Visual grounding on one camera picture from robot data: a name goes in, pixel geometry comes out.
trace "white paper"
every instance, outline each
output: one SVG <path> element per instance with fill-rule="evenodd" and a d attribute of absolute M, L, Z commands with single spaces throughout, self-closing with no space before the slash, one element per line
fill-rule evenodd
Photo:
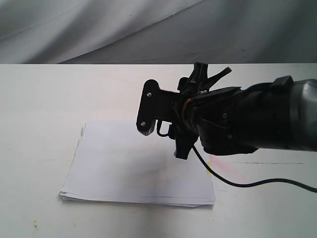
<path fill-rule="evenodd" d="M 211 176 L 191 152 L 174 157 L 175 142 L 140 134 L 133 121 L 86 123 L 61 196 L 64 200 L 213 204 Z"/>

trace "wrinkled fabric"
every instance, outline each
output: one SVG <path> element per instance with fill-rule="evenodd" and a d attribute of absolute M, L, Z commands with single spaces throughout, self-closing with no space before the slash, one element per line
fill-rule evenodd
<path fill-rule="evenodd" d="M 315 0 L 0 0 L 0 63 L 317 62 L 316 9 Z"/>

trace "white table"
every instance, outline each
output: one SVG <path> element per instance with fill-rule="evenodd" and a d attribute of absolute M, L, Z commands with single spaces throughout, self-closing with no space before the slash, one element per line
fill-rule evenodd
<path fill-rule="evenodd" d="M 210 65 L 209 75 L 227 65 Z M 214 88 L 247 87 L 317 64 L 233 64 Z M 61 189 L 82 125 L 135 120 L 143 83 L 176 90 L 192 65 L 0 65 L 0 237 L 316 237 L 317 194 L 288 184 L 235 188 L 213 179 L 216 203 L 195 209 L 124 203 L 63 203 Z M 258 150 L 215 157 L 236 182 L 282 177 L 317 186 L 317 153 Z"/>

